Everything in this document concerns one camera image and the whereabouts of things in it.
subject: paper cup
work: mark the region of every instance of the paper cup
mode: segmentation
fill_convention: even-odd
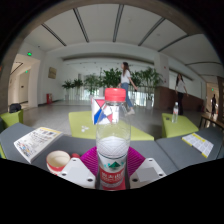
[[[63,168],[68,164],[71,157],[67,152],[64,151],[53,151],[48,154],[47,167],[49,171],[55,175],[58,175]]]

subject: magazine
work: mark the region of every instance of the magazine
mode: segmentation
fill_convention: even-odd
[[[21,155],[31,163],[44,149],[63,135],[62,132],[40,127],[14,142]]]
[[[182,140],[199,150],[205,158],[209,156],[214,146],[211,142],[195,133],[183,137]]]

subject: ceiling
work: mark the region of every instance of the ceiling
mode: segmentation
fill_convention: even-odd
[[[37,27],[24,42],[40,46],[45,52],[88,42],[131,44],[178,60],[206,82],[217,83],[215,76],[224,77],[221,61],[204,34],[189,35],[160,15],[128,5],[97,4],[71,9]],[[92,71],[99,72],[94,64],[87,67],[91,66]]]

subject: ceiling beam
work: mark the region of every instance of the ceiling beam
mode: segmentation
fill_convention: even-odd
[[[182,37],[180,37],[180,38],[178,38],[178,39],[172,41],[171,43],[167,44],[166,46],[164,46],[163,48],[161,48],[160,50],[158,50],[158,52],[161,52],[161,51],[165,50],[166,48],[170,47],[171,45],[177,43],[177,42],[180,41],[180,40],[185,39],[186,37],[189,37],[189,35],[186,34],[186,35],[184,35],[184,36],[182,36]]]
[[[64,46],[67,46],[65,42],[45,23],[41,24],[47,31],[49,31],[58,41],[60,41]]]
[[[88,38],[88,35],[87,35],[87,33],[86,33],[85,27],[84,27],[84,25],[83,25],[81,16],[80,16],[80,14],[79,14],[79,11],[78,11],[78,9],[73,9],[73,11],[74,11],[74,13],[75,13],[75,16],[76,16],[78,22],[79,22],[80,28],[81,28],[81,30],[82,30],[82,33],[83,33],[85,39],[86,39],[86,42],[89,43],[89,38]]]
[[[116,19],[115,28],[114,28],[113,42],[116,42],[116,39],[117,39],[117,34],[118,34],[118,29],[119,29],[123,9],[124,9],[124,5],[119,5],[118,12],[117,12],[117,19]]]
[[[141,46],[145,40],[151,35],[151,33],[165,20],[165,18],[161,18],[157,23],[149,30],[149,32],[143,37],[138,46]]]
[[[219,62],[214,62],[214,61],[203,61],[203,62],[194,62],[194,63],[189,63],[189,64],[186,64],[186,66],[189,66],[189,65],[196,65],[196,64],[218,64],[218,65],[222,65],[221,63]]]

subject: plastic water bottle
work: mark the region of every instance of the plastic water bottle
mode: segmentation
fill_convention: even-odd
[[[96,127],[96,146],[100,181],[104,190],[116,190],[125,181],[125,166],[130,145],[131,125],[123,103],[126,91],[105,90],[105,105]]]
[[[177,123],[177,118],[178,118],[178,102],[175,103],[175,106],[173,108],[172,123]]]

